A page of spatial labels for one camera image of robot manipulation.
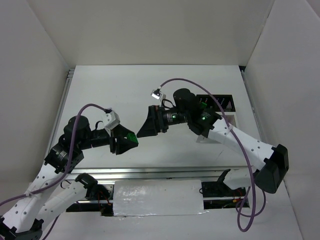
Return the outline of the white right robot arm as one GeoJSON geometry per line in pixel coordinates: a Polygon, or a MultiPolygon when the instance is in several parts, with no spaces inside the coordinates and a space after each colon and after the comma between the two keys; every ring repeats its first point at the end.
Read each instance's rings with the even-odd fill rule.
{"type": "Polygon", "coordinates": [[[170,126],[187,124],[197,136],[215,141],[248,159],[250,167],[240,174],[225,170],[221,181],[230,189],[255,185],[274,194],[289,170],[288,149],[264,143],[232,125],[217,112],[218,101],[213,96],[195,95],[187,88],[173,93],[174,106],[150,105],[147,118],[137,133],[138,138],[166,133],[170,126]]]}

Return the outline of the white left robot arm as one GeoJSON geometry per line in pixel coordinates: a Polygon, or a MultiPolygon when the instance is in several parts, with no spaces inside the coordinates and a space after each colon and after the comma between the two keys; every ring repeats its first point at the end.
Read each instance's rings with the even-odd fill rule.
{"type": "Polygon", "coordinates": [[[112,154],[120,155],[138,146],[135,133],[119,120],[107,114],[102,129],[90,128],[89,120],[80,116],[76,126],[75,141],[70,148],[75,117],[72,117],[44,159],[35,180],[22,198],[0,217],[2,240],[38,240],[44,229],[74,202],[81,199],[106,200],[110,192],[88,173],[79,174],[61,193],[52,197],[59,186],[84,159],[86,149],[109,146],[112,154]]]}

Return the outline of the green curved lego brick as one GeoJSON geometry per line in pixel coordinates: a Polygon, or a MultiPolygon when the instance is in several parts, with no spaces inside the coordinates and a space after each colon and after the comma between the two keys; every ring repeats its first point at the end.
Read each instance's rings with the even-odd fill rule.
{"type": "Polygon", "coordinates": [[[205,103],[205,102],[201,102],[201,103],[200,103],[200,107],[201,107],[202,109],[205,109],[205,108],[208,107],[208,105],[207,105],[207,103],[205,103]]]}

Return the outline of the green square lego brick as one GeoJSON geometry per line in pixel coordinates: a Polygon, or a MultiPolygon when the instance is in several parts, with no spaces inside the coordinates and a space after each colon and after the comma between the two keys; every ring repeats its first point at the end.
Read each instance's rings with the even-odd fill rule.
{"type": "Polygon", "coordinates": [[[128,140],[130,140],[130,141],[132,141],[132,142],[135,142],[135,143],[138,143],[138,139],[137,139],[137,137],[136,137],[136,135],[134,134],[134,133],[128,133],[127,135],[126,135],[126,138],[128,139],[128,140]]]}

